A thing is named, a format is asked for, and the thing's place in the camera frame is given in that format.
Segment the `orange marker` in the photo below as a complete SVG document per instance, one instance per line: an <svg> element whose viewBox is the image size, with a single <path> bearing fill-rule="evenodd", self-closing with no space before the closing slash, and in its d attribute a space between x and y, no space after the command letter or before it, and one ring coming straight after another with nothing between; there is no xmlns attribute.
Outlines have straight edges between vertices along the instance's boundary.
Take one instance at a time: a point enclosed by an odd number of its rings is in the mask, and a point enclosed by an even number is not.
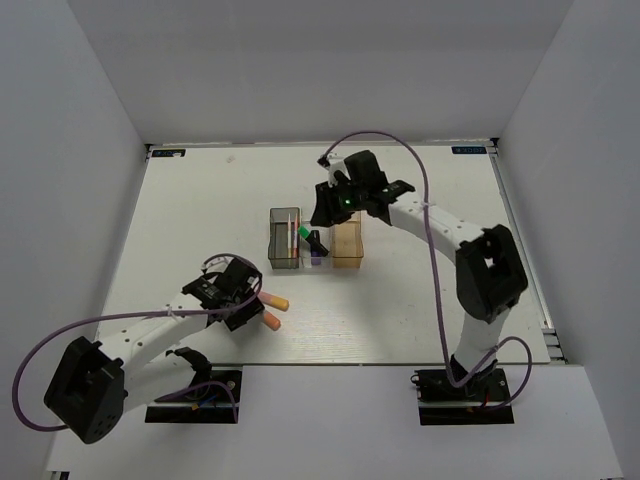
<svg viewBox="0 0 640 480"><path fill-rule="evenodd" d="M262 312L262 322L272 331L278 331L281 328L281 321L268 310Z"/></svg>
<svg viewBox="0 0 640 480"><path fill-rule="evenodd" d="M289 301L285 298L266 292L260 292L258 297L263 304L275 308L279 311L286 312L289 309Z"/></svg>

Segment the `green cap black highlighter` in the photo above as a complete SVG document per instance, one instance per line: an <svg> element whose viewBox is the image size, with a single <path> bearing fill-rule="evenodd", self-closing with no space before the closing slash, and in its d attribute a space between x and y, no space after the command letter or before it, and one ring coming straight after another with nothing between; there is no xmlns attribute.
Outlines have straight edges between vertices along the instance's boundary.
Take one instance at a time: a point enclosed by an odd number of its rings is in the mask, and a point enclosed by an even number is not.
<svg viewBox="0 0 640 480"><path fill-rule="evenodd" d="M327 257L329 255L329 250L319 240L316 230L308 230L305 226L300 226L298 234L309 245L312 256Z"/></svg>

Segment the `purple cap black highlighter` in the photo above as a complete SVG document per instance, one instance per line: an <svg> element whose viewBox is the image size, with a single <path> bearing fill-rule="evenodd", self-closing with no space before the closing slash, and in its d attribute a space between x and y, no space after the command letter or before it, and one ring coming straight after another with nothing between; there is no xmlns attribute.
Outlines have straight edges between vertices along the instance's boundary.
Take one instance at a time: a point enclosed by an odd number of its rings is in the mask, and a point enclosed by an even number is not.
<svg viewBox="0 0 640 480"><path fill-rule="evenodd" d="M311 265L320 266L322 264L322 259L324 258L324 255L323 255L324 246L320 241L319 231L311 230L308 240L309 240L310 251L311 251Z"/></svg>

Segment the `pink thin pen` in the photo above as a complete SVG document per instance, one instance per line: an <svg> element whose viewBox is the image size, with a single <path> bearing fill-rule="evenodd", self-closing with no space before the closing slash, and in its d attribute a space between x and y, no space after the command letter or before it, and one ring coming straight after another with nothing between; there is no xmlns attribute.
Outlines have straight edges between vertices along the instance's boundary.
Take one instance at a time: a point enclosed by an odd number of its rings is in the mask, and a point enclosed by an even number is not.
<svg viewBox="0 0 640 480"><path fill-rule="evenodd" d="M293 221L293 246L292 246L292 253L293 253L293 258L298 258L298 228L299 228L299 215L296 214L294 221Z"/></svg>

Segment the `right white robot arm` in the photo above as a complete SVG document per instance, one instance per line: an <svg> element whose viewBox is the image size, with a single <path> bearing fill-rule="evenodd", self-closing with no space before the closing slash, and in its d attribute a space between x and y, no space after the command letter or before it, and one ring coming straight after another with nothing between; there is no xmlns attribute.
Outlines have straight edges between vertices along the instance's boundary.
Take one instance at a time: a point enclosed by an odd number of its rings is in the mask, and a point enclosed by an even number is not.
<svg viewBox="0 0 640 480"><path fill-rule="evenodd" d="M500 335L511 310L528 287L514 237L498 224L483 228L431 204L425 193L403 181L389 181L373 152L363 150L331 162L321 156L326 181L315 187L311 217L316 227L346 223L365 212L424 241L429 255L444 255L455 268L456 296L464 311L459 343L443 343L445 372L453 390L472 399L488 385Z"/></svg>

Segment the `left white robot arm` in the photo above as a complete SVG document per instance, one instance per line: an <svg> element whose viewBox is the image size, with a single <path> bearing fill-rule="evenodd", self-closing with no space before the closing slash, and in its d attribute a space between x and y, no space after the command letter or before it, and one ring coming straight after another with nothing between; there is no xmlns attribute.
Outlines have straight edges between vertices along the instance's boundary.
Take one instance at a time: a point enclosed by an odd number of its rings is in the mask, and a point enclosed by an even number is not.
<svg viewBox="0 0 640 480"><path fill-rule="evenodd" d="M216 322L234 331L262 315L256 294L261 280L252 264L234 258L221 271L204 271L159 313L98 341L73 340L46 390L45 405L83 443L93 444L140 405L226 390L207 357L181 342Z"/></svg>

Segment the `orange transparent container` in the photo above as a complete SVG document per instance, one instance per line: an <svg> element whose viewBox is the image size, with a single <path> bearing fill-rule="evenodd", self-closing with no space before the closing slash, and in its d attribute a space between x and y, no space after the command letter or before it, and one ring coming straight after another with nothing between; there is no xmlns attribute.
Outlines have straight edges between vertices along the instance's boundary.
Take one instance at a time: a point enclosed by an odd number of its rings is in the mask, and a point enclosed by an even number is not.
<svg viewBox="0 0 640 480"><path fill-rule="evenodd" d="M331 228L332 266L338 269L359 269L364 257L361 213Z"/></svg>

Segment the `dark grey transparent container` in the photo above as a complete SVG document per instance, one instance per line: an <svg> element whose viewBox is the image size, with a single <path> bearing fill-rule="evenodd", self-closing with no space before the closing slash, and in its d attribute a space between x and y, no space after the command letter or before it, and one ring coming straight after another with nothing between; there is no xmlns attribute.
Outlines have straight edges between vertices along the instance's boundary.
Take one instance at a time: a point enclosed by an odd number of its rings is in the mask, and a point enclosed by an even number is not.
<svg viewBox="0 0 640 480"><path fill-rule="evenodd" d="M271 208L269 212L268 259L273 270L293 270L300 265L298 258L287 258L287 218L291 214L292 223L298 207Z"/></svg>

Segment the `clear transparent container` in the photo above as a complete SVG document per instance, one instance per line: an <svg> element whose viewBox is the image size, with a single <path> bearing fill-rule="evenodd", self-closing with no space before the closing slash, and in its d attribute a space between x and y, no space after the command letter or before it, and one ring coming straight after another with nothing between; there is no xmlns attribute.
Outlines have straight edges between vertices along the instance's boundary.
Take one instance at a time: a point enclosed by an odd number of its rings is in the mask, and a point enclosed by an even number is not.
<svg viewBox="0 0 640 480"><path fill-rule="evenodd" d="M309 237L313 237L317 243L322 245L327 255L323 256L319 250L316 250L302 235L299 235L298 249L300 258L300 267L305 269L324 269L332 265L331 260L331 229L326 227L312 226L310 223L311 211L309 209L300 209L300 225L308 232Z"/></svg>

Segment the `right blue table label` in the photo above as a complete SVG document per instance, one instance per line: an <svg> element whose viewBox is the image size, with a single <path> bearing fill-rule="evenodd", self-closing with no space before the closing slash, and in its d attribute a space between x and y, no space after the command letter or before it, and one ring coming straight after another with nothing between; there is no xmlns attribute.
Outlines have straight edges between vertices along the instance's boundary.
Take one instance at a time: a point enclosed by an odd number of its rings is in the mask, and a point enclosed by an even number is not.
<svg viewBox="0 0 640 480"><path fill-rule="evenodd" d="M454 155L486 155L487 154L487 150L484 146L471 146L471 145L452 146L451 150Z"/></svg>

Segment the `left black table label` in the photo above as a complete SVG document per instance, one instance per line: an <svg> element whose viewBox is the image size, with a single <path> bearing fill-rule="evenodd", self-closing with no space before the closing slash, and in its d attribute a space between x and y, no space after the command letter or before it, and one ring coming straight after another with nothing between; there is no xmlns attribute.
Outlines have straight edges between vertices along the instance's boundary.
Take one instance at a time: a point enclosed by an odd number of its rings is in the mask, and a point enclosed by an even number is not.
<svg viewBox="0 0 640 480"><path fill-rule="evenodd" d="M152 158L180 158L186 155L185 149L154 149L151 152Z"/></svg>

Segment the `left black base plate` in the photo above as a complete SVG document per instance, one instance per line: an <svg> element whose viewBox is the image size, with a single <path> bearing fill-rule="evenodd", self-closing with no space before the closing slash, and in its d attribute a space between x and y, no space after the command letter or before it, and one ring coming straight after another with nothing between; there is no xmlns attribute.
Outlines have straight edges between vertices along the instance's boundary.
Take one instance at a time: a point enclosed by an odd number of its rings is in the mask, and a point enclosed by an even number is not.
<svg viewBox="0 0 640 480"><path fill-rule="evenodd" d="M207 385L175 399L163 400L147 406L147 424L236 424L234 412L240 412L243 371L218 369L210 375L219 385Z"/></svg>

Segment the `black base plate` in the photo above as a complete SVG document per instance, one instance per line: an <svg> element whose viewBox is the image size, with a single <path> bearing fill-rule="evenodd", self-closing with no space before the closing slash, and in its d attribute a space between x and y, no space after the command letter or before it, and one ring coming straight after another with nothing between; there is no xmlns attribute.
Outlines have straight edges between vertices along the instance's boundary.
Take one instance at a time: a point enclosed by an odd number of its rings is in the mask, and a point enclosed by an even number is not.
<svg viewBox="0 0 640 480"><path fill-rule="evenodd" d="M512 407L499 408L510 398L506 375L501 368L461 388L454 388L449 383L444 370L416 370L411 382L417 391L421 426L514 423Z"/></svg>
<svg viewBox="0 0 640 480"><path fill-rule="evenodd" d="M219 385L207 385L175 399L163 400L147 406L147 424L236 424L234 412L240 412L243 371L218 369L210 375Z"/></svg>

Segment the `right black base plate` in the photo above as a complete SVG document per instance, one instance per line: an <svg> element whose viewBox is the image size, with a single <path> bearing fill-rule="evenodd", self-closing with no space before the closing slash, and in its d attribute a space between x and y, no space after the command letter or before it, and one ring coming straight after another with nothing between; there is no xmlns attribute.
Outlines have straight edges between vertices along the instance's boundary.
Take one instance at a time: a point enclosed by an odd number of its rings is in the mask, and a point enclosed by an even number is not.
<svg viewBox="0 0 640 480"><path fill-rule="evenodd" d="M499 408L510 398L506 375L501 368L461 388L454 388L449 383L444 370L416 370L411 382L417 391L421 426L514 423L512 407Z"/></svg>

